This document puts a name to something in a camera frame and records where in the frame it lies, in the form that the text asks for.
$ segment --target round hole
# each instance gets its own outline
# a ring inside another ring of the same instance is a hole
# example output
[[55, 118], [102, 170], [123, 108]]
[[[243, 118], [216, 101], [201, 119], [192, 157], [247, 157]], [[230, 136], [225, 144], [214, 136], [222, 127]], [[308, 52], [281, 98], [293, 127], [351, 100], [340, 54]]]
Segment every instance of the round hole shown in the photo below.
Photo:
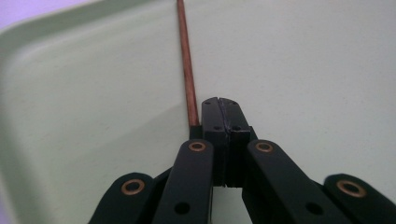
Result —
[[193, 142], [189, 144], [189, 149], [192, 151], [203, 151], [205, 150], [206, 145], [201, 142]]
[[242, 128], [240, 126], [233, 126], [234, 131], [240, 131]]
[[262, 152], [271, 152], [272, 150], [274, 150], [274, 148], [270, 144], [264, 142], [256, 144], [256, 148]]
[[307, 203], [305, 205], [305, 208], [314, 215], [317, 216], [323, 215], [323, 209], [317, 203]]
[[362, 198], [367, 194], [366, 190], [362, 186], [349, 180], [339, 180], [337, 182], [337, 188], [345, 194], [355, 198]]
[[188, 203], [178, 203], [175, 206], [175, 212], [179, 215], [185, 215], [190, 212], [190, 205]]
[[121, 192], [125, 195], [135, 195], [145, 188], [145, 182], [141, 179], [131, 179], [121, 186]]

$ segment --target brown rod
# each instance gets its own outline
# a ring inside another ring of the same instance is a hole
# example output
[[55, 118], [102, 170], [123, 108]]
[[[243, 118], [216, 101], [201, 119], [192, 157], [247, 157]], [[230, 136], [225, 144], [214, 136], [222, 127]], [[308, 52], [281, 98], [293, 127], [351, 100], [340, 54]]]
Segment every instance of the brown rod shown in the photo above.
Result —
[[195, 99], [195, 88], [194, 88], [194, 78], [192, 76], [189, 35], [187, 32], [186, 14], [184, 11], [183, 0], [177, 0], [177, 14], [178, 14], [178, 26], [180, 31], [181, 54], [183, 57], [184, 86], [186, 89], [187, 114], [189, 117], [189, 126], [190, 127], [198, 126], [199, 125], [198, 110], [197, 110], [197, 102]]

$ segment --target tray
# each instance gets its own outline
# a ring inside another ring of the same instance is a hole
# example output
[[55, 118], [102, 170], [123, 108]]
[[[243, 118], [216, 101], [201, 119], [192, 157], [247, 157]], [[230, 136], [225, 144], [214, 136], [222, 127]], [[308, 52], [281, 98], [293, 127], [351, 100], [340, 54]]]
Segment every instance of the tray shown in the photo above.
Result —
[[[396, 6], [186, 1], [197, 101], [238, 102], [313, 180], [355, 175], [396, 202]], [[0, 199], [10, 223], [87, 223], [121, 175], [188, 138], [176, 1], [111, 1], [0, 33]], [[214, 223], [249, 223], [240, 189]]]

